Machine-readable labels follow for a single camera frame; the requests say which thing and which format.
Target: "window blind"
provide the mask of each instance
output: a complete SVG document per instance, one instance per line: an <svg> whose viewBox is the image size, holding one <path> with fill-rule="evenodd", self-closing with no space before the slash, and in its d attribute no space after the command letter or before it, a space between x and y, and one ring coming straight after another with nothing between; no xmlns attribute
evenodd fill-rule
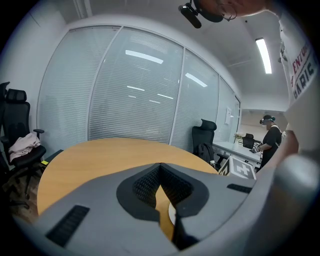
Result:
<svg viewBox="0 0 320 256"><path fill-rule="evenodd" d="M216 122L218 99L218 73L186 50L171 145L192 152L192 127L200 126L201 119Z"/></svg>
<svg viewBox="0 0 320 256"><path fill-rule="evenodd" d="M219 92L219 107L216 118L217 129L214 134L214 142L228 142L231 134L231 127L233 118L229 120L229 124L226 124L227 109L230 109L230 115L234 115L235 108L235 93L229 87L229 85L220 78L220 92Z"/></svg>
<svg viewBox="0 0 320 256"><path fill-rule="evenodd" d="M105 50L118 28L69 31L46 69L38 100L37 127L49 156L87 140L89 98Z"/></svg>
<svg viewBox="0 0 320 256"><path fill-rule="evenodd" d="M239 119L240 119L240 102L236 97L234 101L234 115L232 120L230 138L229 138L229 142L231 143L235 143L236 141L235 134L238 131Z"/></svg>
<svg viewBox="0 0 320 256"><path fill-rule="evenodd" d="M94 85L88 138L169 143L182 58L182 46L123 28L108 50Z"/></svg>

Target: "wooden floor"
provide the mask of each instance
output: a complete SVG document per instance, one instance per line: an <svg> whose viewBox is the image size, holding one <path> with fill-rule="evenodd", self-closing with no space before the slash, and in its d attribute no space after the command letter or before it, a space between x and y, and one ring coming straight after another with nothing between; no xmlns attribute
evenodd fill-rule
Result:
<svg viewBox="0 0 320 256"><path fill-rule="evenodd" d="M29 186L28 186L28 194L30 195L30 199L27 200L25 198L25 187L26 187L26 178L27 176L19 178L20 183L17 184L15 181L15 176L19 173L23 172L23 170L18 171L14 176L12 176L9 181L2 186L4 191L7 191L11 185L16 187L17 193L11 192L10 199L16 201L24 201L29 205L29 209L24 208L23 206L11 206L10 210L13 215L20 217L28 223L33 223L38 217L37 210L37 191L40 178L31 177Z"/></svg>

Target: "vr headset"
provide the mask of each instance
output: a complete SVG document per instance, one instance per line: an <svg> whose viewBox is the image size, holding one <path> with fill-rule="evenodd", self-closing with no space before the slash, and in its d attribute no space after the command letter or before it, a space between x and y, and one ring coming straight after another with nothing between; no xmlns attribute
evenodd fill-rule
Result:
<svg viewBox="0 0 320 256"><path fill-rule="evenodd" d="M271 121L271 122L273 122L273 121L275 121L276 120L276 118L274 117L274 116L264 116L261 120L260 120L260 125L263 125L263 126L265 126L265 125L267 125L267 121Z"/></svg>
<svg viewBox="0 0 320 256"><path fill-rule="evenodd" d="M195 9L192 7L192 0L187 2L185 5L180 5L178 10L181 14L187 18L187 20L196 28L201 28L201 22L197 18L198 14L201 14L205 19L211 22L221 22L224 18L222 15L214 15L212 13L207 12L206 10L202 9L200 6L201 0L194 0Z"/></svg>

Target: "eyeglasses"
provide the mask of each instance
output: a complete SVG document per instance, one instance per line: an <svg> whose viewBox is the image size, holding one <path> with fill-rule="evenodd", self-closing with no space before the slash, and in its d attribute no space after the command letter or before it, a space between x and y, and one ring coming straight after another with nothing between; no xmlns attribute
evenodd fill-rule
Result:
<svg viewBox="0 0 320 256"><path fill-rule="evenodd" d="M221 0L217 0L216 3L218 6L218 11L222 15L222 17L226 19L228 22L234 20L237 17L237 12L232 5L224 4Z"/></svg>

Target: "white cross symbol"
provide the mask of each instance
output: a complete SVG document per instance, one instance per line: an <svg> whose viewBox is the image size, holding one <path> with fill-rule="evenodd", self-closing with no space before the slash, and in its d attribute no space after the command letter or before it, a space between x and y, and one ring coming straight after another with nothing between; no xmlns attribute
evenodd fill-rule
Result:
<svg viewBox="0 0 320 256"><path fill-rule="evenodd" d="M244 164L242 164L242 168L237 165L237 166L236 166L236 170L237 170L239 173L244 172L244 175L245 175L245 176L248 176L248 172L250 172L250 169L249 169L247 166L245 166Z"/></svg>

